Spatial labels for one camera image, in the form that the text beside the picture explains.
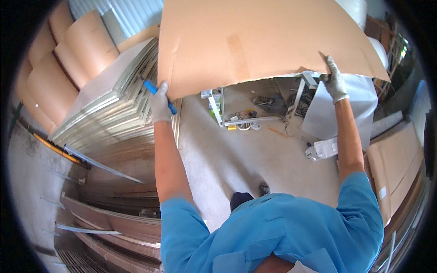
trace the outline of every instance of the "shirt sleeve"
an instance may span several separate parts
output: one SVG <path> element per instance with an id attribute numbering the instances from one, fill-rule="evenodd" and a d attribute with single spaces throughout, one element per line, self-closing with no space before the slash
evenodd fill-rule
<path id="1" fill-rule="evenodd" d="M 199 213 L 184 199 L 161 204 L 161 259 L 166 273 L 183 272 L 194 251 L 210 235 Z"/>
<path id="2" fill-rule="evenodd" d="M 359 246 L 361 258 L 369 258 L 370 268 L 381 250 L 384 224 L 365 172 L 353 172 L 344 179 L 337 210 L 343 215 L 351 238 Z"/>

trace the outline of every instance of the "person's neck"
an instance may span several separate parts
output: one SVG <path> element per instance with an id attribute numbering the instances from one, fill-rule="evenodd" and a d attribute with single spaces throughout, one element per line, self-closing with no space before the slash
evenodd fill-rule
<path id="1" fill-rule="evenodd" d="M 253 273 L 287 273 L 294 266 L 295 264 L 285 261 L 272 253 Z"/>

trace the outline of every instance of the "blue utility knife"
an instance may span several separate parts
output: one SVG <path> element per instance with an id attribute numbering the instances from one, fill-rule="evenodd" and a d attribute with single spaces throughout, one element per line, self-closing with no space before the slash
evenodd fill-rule
<path id="1" fill-rule="evenodd" d="M 152 93 L 152 95 L 155 95 L 156 92 L 158 91 L 158 88 L 152 83 L 151 80 L 144 81 L 144 87 L 149 89 L 149 91 Z M 173 104 L 171 104 L 171 102 L 168 102 L 168 107 L 171 110 L 171 114 L 174 115 L 177 113 L 176 107 Z"/>

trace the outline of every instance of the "glove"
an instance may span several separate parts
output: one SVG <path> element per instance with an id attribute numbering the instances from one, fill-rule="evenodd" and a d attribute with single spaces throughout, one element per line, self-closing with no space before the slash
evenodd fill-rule
<path id="1" fill-rule="evenodd" d="M 168 107 L 167 98 L 168 83 L 162 81 L 161 85 L 155 95 L 150 95 L 150 108 L 152 109 L 153 124 L 158 121 L 171 122 L 171 110 Z"/>
<path id="2" fill-rule="evenodd" d="M 326 57 L 326 63 L 331 69 L 331 75 L 322 74 L 320 79 L 325 82 L 326 90 L 336 104 L 339 100 L 348 99 L 349 95 L 346 92 L 343 76 L 331 56 Z"/>

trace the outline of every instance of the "corrugated sheet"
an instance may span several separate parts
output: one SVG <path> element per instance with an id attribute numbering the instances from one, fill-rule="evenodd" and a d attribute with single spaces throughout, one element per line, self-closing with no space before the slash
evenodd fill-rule
<path id="1" fill-rule="evenodd" d="M 163 5 L 163 0 L 69 0 L 76 20 L 93 9 L 100 15 L 112 9 L 126 38 L 160 23 Z"/>

